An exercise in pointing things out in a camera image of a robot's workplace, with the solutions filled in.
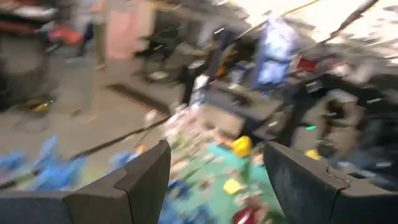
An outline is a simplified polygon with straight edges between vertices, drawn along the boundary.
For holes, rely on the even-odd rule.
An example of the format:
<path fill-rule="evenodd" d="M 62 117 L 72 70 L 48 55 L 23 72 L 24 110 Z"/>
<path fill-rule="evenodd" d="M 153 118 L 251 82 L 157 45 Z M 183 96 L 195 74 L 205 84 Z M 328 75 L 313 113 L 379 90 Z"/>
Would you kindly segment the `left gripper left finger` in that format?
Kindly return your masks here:
<path fill-rule="evenodd" d="M 169 182 L 166 140 L 76 191 L 5 191 L 2 224 L 157 224 Z"/>

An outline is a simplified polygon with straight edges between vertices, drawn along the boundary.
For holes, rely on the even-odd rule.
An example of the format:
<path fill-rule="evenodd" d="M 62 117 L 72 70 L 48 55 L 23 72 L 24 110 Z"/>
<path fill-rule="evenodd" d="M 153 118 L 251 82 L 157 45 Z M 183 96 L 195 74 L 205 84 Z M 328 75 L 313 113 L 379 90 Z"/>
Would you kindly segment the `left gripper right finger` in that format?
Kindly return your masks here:
<path fill-rule="evenodd" d="M 397 192 L 276 142 L 266 143 L 263 160 L 289 223 L 397 223 Z"/>

